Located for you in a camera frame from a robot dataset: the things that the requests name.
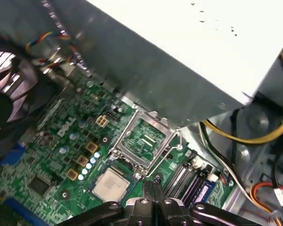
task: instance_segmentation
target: motherboard logo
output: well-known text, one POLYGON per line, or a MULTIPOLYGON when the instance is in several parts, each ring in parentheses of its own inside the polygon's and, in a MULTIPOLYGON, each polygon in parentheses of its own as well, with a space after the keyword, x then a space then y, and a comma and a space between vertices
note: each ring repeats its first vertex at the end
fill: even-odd
POLYGON ((75 118, 69 117, 67 122, 62 125, 62 128, 58 131, 58 135, 60 137, 63 137, 65 135, 65 133, 67 132, 67 130, 69 130, 69 127, 71 127, 71 125, 74 123, 75 118))

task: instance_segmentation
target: ram slot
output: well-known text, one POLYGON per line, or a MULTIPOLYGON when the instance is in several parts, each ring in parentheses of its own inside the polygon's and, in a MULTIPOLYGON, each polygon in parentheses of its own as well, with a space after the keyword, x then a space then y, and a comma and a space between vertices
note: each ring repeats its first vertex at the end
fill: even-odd
POLYGON ((191 180, 193 174, 193 171, 191 172, 184 166, 180 166, 172 176, 173 179, 169 182, 168 186, 165 189, 166 197, 179 198, 185 187, 184 185, 186 185, 191 180))
POLYGON ((166 197, 171 197, 172 192, 176 189, 177 185, 180 183, 180 180, 182 179, 186 171, 187 169, 183 165, 177 167, 174 175, 172 175, 172 179, 168 183, 167 187, 164 189, 166 197))
POLYGON ((189 184, 188 188, 186 189, 185 193, 181 197, 184 205, 186 207, 190 206, 190 203, 197 196, 197 193, 201 188, 204 186, 207 179, 207 175, 202 171, 198 171, 195 177, 192 179, 192 182, 189 184))

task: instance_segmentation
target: cable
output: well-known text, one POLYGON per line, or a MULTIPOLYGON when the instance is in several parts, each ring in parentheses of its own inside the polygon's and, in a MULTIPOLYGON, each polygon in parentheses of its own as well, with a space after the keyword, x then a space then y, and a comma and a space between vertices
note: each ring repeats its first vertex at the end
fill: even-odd
MULTIPOLYGON (((264 205, 260 204, 259 201, 256 201, 256 199, 253 199, 251 197, 251 195, 249 195, 246 192, 245 185, 243 184, 236 168, 231 163, 229 163, 228 160, 226 160, 226 158, 221 153, 219 153, 216 148, 213 147, 213 145, 211 144, 211 142, 208 138, 208 133, 206 132, 204 124, 202 122, 200 122, 198 124, 198 126, 199 126, 199 130, 200 130, 200 137, 201 137, 203 144, 210 151, 210 153, 224 166, 224 168, 226 168, 229 171, 229 173, 233 177, 234 181, 236 182, 237 186, 240 188, 241 192, 246 196, 246 198, 251 203, 256 205, 257 207, 265 210, 268 213, 272 213, 272 211, 270 209, 268 209, 264 205)), ((283 226, 283 222, 280 219, 277 219, 276 223, 277 223, 278 226, 283 226)))
MULTIPOLYGON (((30 48, 32 46, 35 46, 35 45, 39 44, 40 42, 42 42, 43 40, 51 38, 51 37, 56 37, 56 38, 59 38, 59 39, 62 39, 62 40, 69 41, 69 46, 70 46, 71 50, 73 52, 77 51, 74 43, 71 41, 71 38, 69 36, 63 35, 60 32, 47 32, 47 33, 42 34, 37 39, 27 43, 25 45, 26 52, 29 53, 30 48)), ((38 61, 41 63, 42 67, 49 67, 49 68, 53 68, 55 66, 60 66, 60 65, 65 64, 65 63, 70 63, 71 60, 72 60, 72 56, 69 56, 66 60, 62 60, 60 62, 55 62, 55 63, 50 61, 50 60, 48 60, 48 59, 46 59, 46 58, 38 59, 38 61)))
POLYGON ((201 139, 205 147, 211 152, 211 154, 217 160, 219 160, 219 162, 224 167, 226 167, 227 169, 228 168, 230 169, 229 172, 232 172, 231 175, 234 174, 235 178, 238 180, 238 184, 241 185, 240 188, 242 188, 242 190, 245 191, 245 186, 239 176, 239 173, 237 172, 237 169, 212 145, 212 143, 209 140, 205 125, 202 122, 200 122, 198 125, 199 125, 199 130, 200 130, 200 136, 202 137, 201 139))
MULTIPOLYGON (((272 187, 272 183, 270 182, 261 182, 255 185, 252 185, 250 187, 250 198, 256 203, 256 205, 258 207, 260 207, 262 210, 268 212, 268 213, 272 213, 273 211, 268 208, 264 203, 260 202, 260 200, 257 198, 257 191, 259 188, 261 187, 272 187)), ((283 221, 280 218, 276 218, 275 222, 277 224, 277 226, 283 226, 283 221)))
MULTIPOLYGON (((233 114, 230 117, 231 120, 231 134, 233 137, 237 136, 237 114, 239 109, 233 111, 233 114)), ((235 164, 236 161, 236 153, 237 153, 237 142, 232 141, 232 154, 231 154, 231 163, 235 164)))
POLYGON ((273 167, 272 167, 272 187, 274 189, 281 188, 281 186, 279 185, 278 179, 277 179, 278 163, 279 163, 279 160, 281 158, 281 155, 282 155, 281 152, 279 152, 276 155, 275 161, 274 161, 273 167))
POLYGON ((283 134, 283 124, 281 124, 280 127, 278 127, 277 129, 275 129, 274 131, 272 131, 271 133, 263 136, 263 137, 258 137, 258 138, 255 138, 255 139, 242 139, 242 138, 238 138, 238 137, 234 137, 234 136, 231 136, 223 131, 221 131, 220 129, 218 129, 216 126, 210 124, 207 120, 203 121, 203 123, 209 127, 210 129, 212 129, 214 132, 224 136, 224 137, 227 137, 231 140, 235 140, 235 141, 238 141, 238 142, 242 142, 242 143, 246 143, 246 144, 263 144, 263 143, 267 143, 269 141, 272 141, 276 138, 278 138, 280 135, 283 134))

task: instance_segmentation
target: motherboard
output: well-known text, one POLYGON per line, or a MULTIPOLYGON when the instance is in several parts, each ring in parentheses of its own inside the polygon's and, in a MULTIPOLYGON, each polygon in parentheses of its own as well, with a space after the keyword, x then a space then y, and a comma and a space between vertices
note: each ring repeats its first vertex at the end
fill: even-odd
POLYGON ((10 214, 16 226, 56 225, 108 201, 125 205, 142 197, 143 180, 157 177, 166 196, 187 207, 222 207, 233 188, 166 119, 87 78, 72 96, 53 99, 27 136, 18 161, 4 162, 0 173, 0 203, 21 215, 10 214))

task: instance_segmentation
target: integrated circuit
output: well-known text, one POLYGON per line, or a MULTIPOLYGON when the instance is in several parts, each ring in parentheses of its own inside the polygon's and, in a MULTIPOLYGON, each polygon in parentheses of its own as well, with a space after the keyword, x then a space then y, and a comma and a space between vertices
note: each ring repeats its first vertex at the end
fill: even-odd
POLYGON ((34 157, 29 157, 29 158, 27 159, 27 163, 31 165, 31 164, 33 164, 34 160, 35 160, 34 157))
POLYGON ((130 182, 112 168, 108 168, 97 180, 92 194, 104 202, 119 202, 127 193, 130 182))
POLYGON ((35 176, 28 187, 40 196, 44 196, 50 188, 50 184, 38 176, 35 176))

